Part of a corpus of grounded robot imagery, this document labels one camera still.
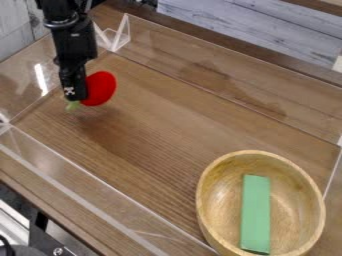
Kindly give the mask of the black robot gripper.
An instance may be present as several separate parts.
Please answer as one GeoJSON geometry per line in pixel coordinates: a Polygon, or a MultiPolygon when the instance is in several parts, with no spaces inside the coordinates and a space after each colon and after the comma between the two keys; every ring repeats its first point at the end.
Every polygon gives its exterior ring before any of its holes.
{"type": "Polygon", "coordinates": [[[86,98],[85,68],[97,57],[94,28],[88,11],[92,0],[34,0],[42,11],[42,24],[50,30],[60,66],[60,83],[68,101],[86,98]]]}

